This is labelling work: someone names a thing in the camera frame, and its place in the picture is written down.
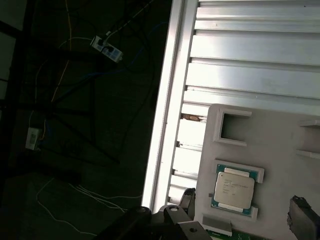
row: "cpu processor chip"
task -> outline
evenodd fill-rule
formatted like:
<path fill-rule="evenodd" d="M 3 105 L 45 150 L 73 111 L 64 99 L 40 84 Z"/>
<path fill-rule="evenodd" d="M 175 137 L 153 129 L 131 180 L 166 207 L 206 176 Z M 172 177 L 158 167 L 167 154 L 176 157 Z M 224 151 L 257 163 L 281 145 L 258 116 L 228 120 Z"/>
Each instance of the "cpu processor chip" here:
<path fill-rule="evenodd" d="M 254 194 L 255 180 L 251 177 L 219 172 L 215 184 L 214 200 L 223 206 L 249 209 Z"/>

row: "metal frame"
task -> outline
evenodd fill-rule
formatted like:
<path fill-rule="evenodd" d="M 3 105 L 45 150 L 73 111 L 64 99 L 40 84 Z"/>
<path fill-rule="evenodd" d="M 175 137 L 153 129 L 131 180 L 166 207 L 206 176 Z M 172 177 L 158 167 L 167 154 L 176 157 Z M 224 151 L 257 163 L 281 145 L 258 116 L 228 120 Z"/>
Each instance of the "metal frame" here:
<path fill-rule="evenodd" d="M 173 1 L 143 206 L 197 181 L 210 105 L 320 116 L 319 13 L 315 0 Z"/>
<path fill-rule="evenodd" d="M 153 199 L 158 180 L 158 169 L 160 165 L 159 161 L 161 157 L 162 144 L 164 141 L 163 133 L 166 127 L 168 106 L 172 92 L 172 83 L 175 71 L 174 62 L 176 61 L 177 57 L 178 40 L 180 37 L 182 23 L 181 18 L 183 15 L 184 5 L 185 0 L 174 0 L 171 8 L 141 204 L 142 206 L 150 209 L 152 209 L 152 205 L 154 204 Z"/>
<path fill-rule="evenodd" d="M 66 128 L 68 128 L 73 134 L 77 135 L 79 138 L 86 141 L 88 144 L 93 146 L 99 152 L 103 153 L 110 160 L 119 162 L 119 160 L 110 154 L 108 154 L 104 149 L 99 147 L 96 144 L 96 130 L 95 130 L 95 77 L 91 77 L 90 79 L 86 79 L 82 83 L 78 84 L 67 94 L 58 98 L 54 102 L 44 103 L 44 104 L 28 104 L 28 103 L 20 103 L 20 94 L 21 88 L 24 79 L 24 69 L 25 69 L 25 61 L 27 55 L 27 49 L 29 46 L 34 46 L 37 48 L 45 49 L 46 52 L 53 54 L 56 64 L 55 67 L 58 66 L 58 61 L 61 59 L 68 59 L 74 61 L 82 61 L 82 62 L 92 62 L 94 61 L 97 65 L 98 72 L 101 70 L 101 66 L 103 65 L 103 56 L 100 54 L 92 54 L 92 53 L 82 53 L 82 52 L 74 52 L 74 51 L 64 51 L 52 46 L 49 46 L 37 39 L 33 39 L 31 37 L 31 27 L 33 22 L 33 16 L 35 11 L 36 0 L 28 0 L 25 8 L 25 15 L 23 20 L 22 31 L 16 29 L 15 27 L 10 26 L 9 24 L 0 21 L 0 32 L 4 33 L 7 36 L 10 36 L 15 39 L 15 46 L 13 52 L 13 58 L 6 88 L 5 99 L 0 99 L 0 109 L 1 120 L 0 120 L 0 153 L 1 153 L 1 161 L 0 161 L 0 200 L 2 199 L 3 189 L 5 185 L 5 181 L 7 177 L 12 175 L 16 176 L 17 174 L 25 174 L 23 169 L 19 169 L 17 166 L 16 169 L 8 169 L 8 162 L 11 155 L 11 145 L 12 145 L 12 137 L 16 124 L 16 116 L 17 110 L 35 110 L 39 112 L 43 112 L 46 114 L 48 119 L 56 119 L 58 122 L 63 124 Z M 56 82 L 56 78 L 53 76 L 51 85 L 54 86 Z M 90 103 L 89 110 L 74 110 L 68 108 L 58 108 L 57 104 L 61 102 L 63 99 L 67 98 L 80 88 L 85 87 L 89 84 L 90 90 Z M 69 114 L 76 116 L 86 116 L 89 117 L 90 122 L 90 132 L 91 139 L 87 138 L 84 134 L 79 132 L 77 129 L 73 128 L 72 125 L 65 122 L 58 114 Z"/>

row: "black mechanical part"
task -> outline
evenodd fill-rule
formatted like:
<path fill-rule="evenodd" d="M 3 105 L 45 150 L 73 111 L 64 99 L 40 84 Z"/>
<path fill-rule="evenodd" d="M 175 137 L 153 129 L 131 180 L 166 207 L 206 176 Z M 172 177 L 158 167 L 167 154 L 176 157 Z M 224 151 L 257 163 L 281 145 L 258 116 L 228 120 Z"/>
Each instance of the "black mechanical part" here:
<path fill-rule="evenodd" d="M 188 188 L 184 191 L 179 206 L 183 208 L 190 219 L 195 219 L 196 189 Z"/>
<path fill-rule="evenodd" d="M 108 226 L 93 240 L 126 240 L 135 239 L 141 235 L 141 228 L 151 220 L 149 208 L 139 206 L 128 210 L 122 217 Z"/>
<path fill-rule="evenodd" d="M 298 240 L 320 239 L 320 216 L 303 197 L 290 199 L 287 224 Z"/>
<path fill-rule="evenodd" d="M 188 188 L 181 198 L 185 208 L 163 206 L 156 214 L 146 207 L 132 208 L 94 240 L 211 240 L 200 223 L 187 215 L 195 212 L 195 205 L 191 204 L 195 197 L 195 189 Z"/>

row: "white power adapter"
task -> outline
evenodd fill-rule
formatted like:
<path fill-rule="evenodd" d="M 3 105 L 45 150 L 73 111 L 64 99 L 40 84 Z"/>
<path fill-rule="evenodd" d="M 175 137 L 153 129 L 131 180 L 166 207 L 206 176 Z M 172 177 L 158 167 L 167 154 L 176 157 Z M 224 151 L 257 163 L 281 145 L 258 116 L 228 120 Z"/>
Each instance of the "white power adapter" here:
<path fill-rule="evenodd" d="M 99 45 L 100 40 L 101 37 L 95 36 L 95 38 L 91 41 L 90 45 L 116 63 L 122 60 L 122 56 L 124 55 L 122 51 L 105 41 L 103 42 L 103 45 Z"/>
<path fill-rule="evenodd" d="M 28 134 L 26 135 L 25 148 L 33 151 L 37 150 L 38 140 L 41 133 L 41 129 L 29 127 Z"/>

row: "black metal stand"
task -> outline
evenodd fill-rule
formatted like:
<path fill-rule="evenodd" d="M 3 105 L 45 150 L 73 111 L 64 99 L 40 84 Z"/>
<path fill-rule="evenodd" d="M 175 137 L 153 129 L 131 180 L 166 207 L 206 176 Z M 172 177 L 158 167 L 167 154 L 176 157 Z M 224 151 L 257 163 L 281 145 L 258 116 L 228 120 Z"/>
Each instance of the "black metal stand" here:
<path fill-rule="evenodd" d="M 35 11 L 36 0 L 27 0 L 23 28 L 22 31 L 16 29 L 5 22 L 0 21 L 0 32 L 4 33 L 12 38 L 15 38 L 15 47 L 13 52 L 13 58 L 10 68 L 9 79 L 7 83 L 7 89 L 5 99 L 0 100 L 1 109 L 1 121 L 0 121 L 0 201 L 2 199 L 4 184 L 7 176 L 10 176 L 8 161 L 11 154 L 12 137 L 14 127 L 16 124 L 17 110 L 33 110 L 46 114 L 48 119 L 56 119 L 65 127 L 67 127 L 72 133 L 79 138 L 86 141 L 97 151 L 103 153 L 109 159 L 119 162 L 118 159 L 109 155 L 105 150 L 96 144 L 96 129 L 95 129 L 95 79 L 91 78 L 83 81 L 77 85 L 70 92 L 63 97 L 58 98 L 54 102 L 48 104 L 28 104 L 20 103 L 21 88 L 24 79 L 24 69 L 26 64 L 27 49 L 29 46 L 35 48 L 41 48 L 45 53 L 53 56 L 55 60 L 70 60 L 81 62 L 95 62 L 97 64 L 97 70 L 100 71 L 101 65 L 104 62 L 104 58 L 101 54 L 92 54 L 85 52 L 65 51 L 52 47 L 46 43 L 43 43 L 37 39 L 31 37 L 31 27 L 33 21 L 33 15 Z M 54 86 L 57 79 L 53 79 L 51 84 Z M 70 96 L 80 88 L 83 88 L 89 84 L 90 90 L 90 104 L 89 110 L 74 110 L 69 108 L 58 108 L 57 104 L 63 99 Z M 75 116 L 85 116 L 89 118 L 90 123 L 90 139 L 72 127 L 69 123 L 65 122 L 58 114 L 68 114 Z"/>
<path fill-rule="evenodd" d="M 143 206 L 129 209 L 93 240 L 210 240 L 194 216 L 188 215 L 195 212 L 195 198 L 196 190 L 188 188 L 179 205 L 163 206 L 155 214 Z"/>

